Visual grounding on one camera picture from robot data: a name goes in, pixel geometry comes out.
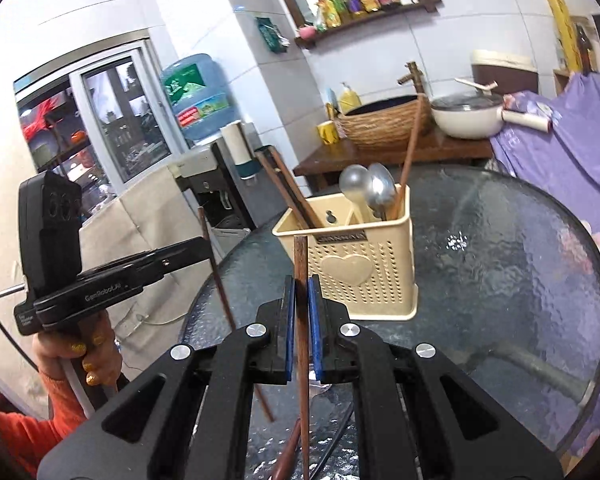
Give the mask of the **orange sleeved left forearm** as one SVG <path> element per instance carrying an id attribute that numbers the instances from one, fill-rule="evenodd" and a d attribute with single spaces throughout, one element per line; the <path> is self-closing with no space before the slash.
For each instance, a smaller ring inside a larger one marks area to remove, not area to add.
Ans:
<path id="1" fill-rule="evenodd" d="M 54 417 L 37 420 L 18 413 L 0 412 L 0 439 L 28 474 L 36 476 L 44 456 L 86 421 L 82 406 L 65 379 L 41 375 L 52 400 Z"/>

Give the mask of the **left hand yellow nails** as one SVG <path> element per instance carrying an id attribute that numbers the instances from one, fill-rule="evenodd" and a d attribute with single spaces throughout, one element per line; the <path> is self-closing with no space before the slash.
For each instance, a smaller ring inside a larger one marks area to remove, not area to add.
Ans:
<path id="1" fill-rule="evenodd" d="M 34 360 L 43 378 L 65 380 L 61 360 L 79 360 L 89 386 L 113 386 L 122 370 L 122 356 L 106 311 L 91 317 L 86 336 L 41 332 L 32 340 Z"/>

